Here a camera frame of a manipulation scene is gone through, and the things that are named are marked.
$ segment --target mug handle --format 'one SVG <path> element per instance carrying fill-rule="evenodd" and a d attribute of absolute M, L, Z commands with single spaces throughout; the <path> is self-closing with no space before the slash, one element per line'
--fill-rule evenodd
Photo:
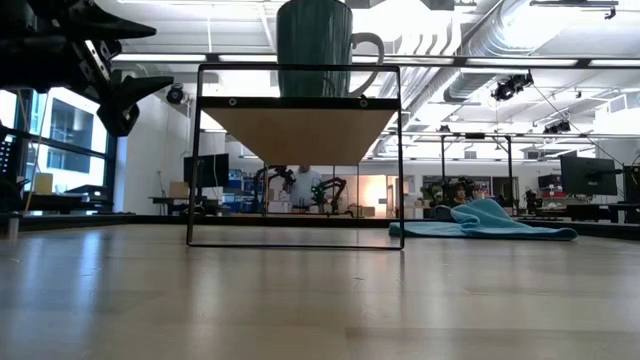
<path fill-rule="evenodd" d="M 384 62 L 384 43 L 382 42 L 382 39 L 380 39 L 380 37 L 374 33 L 357 33 L 351 35 L 351 44 L 353 46 L 353 49 L 355 49 L 356 46 L 361 42 L 370 42 L 378 47 L 378 61 L 376 61 L 376 65 L 382 65 L 382 63 Z M 365 90 L 367 90 L 369 86 L 373 84 L 376 76 L 378 76 L 378 71 L 373 72 L 371 76 L 369 76 L 367 81 L 364 82 L 364 84 L 349 93 L 349 97 L 360 97 L 360 95 L 364 94 Z"/>

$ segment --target wall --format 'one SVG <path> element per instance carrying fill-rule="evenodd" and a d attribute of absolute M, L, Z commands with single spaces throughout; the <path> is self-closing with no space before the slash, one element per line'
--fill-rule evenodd
<path fill-rule="evenodd" d="M 154 215 L 159 206 L 149 197 L 161 196 L 162 188 L 168 193 L 170 181 L 182 181 L 191 121 L 155 95 L 138 106 L 140 117 L 133 130 L 118 139 L 114 211 Z"/>

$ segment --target blue towel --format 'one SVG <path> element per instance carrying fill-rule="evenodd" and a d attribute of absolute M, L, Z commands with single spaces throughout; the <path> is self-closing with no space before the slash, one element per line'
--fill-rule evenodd
<path fill-rule="evenodd" d="M 472 201 L 451 209 L 455 223 L 423 221 L 405 222 L 408 237 L 468 237 L 489 239 L 573 240 L 573 229 L 549 229 L 521 224 L 513 219 L 494 200 Z M 400 235 L 400 224 L 392 223 L 389 234 Z"/>

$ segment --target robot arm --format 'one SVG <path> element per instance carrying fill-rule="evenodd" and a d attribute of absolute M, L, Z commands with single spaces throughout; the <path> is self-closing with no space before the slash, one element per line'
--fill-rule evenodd
<path fill-rule="evenodd" d="M 110 134 L 127 136 L 140 115 L 136 103 L 173 78 L 122 80 L 112 72 L 111 60 L 122 52 L 120 39 L 155 33 L 105 12 L 92 0 L 3 0 L 0 88 L 47 92 L 67 87 L 100 105 L 98 116 Z"/>
<path fill-rule="evenodd" d="M 287 184 L 288 186 L 293 185 L 296 182 L 296 178 L 293 175 L 293 171 L 292 170 L 287 170 L 286 166 L 282 166 L 282 165 L 272 165 L 266 168 L 262 168 L 260 170 L 258 170 L 256 172 L 256 175 L 253 177 L 253 201 L 251 202 L 251 212 L 255 213 L 258 212 L 258 205 L 259 205 L 259 201 L 258 201 L 258 185 L 260 184 L 261 181 L 263 181 L 265 173 L 268 174 L 269 170 L 274 169 L 276 171 L 275 174 L 272 174 L 270 176 L 267 176 L 267 184 L 269 184 L 269 182 L 280 176 L 284 179 L 285 184 Z"/>
<path fill-rule="evenodd" d="M 321 205 L 321 203 L 324 202 L 324 194 L 326 190 L 337 187 L 338 191 L 334 194 L 333 199 L 331 199 L 331 213 L 338 214 L 338 200 L 340 199 L 340 195 L 342 194 L 342 191 L 344 191 L 346 185 L 346 180 L 335 177 L 333 179 L 329 179 L 319 183 L 318 185 L 314 186 L 311 191 L 313 192 L 313 197 L 316 201 L 316 204 Z"/>

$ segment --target wooden floor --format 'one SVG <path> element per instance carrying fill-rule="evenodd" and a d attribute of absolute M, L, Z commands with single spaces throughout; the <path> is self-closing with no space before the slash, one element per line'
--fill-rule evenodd
<path fill-rule="evenodd" d="M 635 243 L 221 250 L 187 248 L 184 232 L 128 225 L 1 242 L 0 359 L 640 359 Z M 384 230 L 197 235 L 388 241 Z"/>

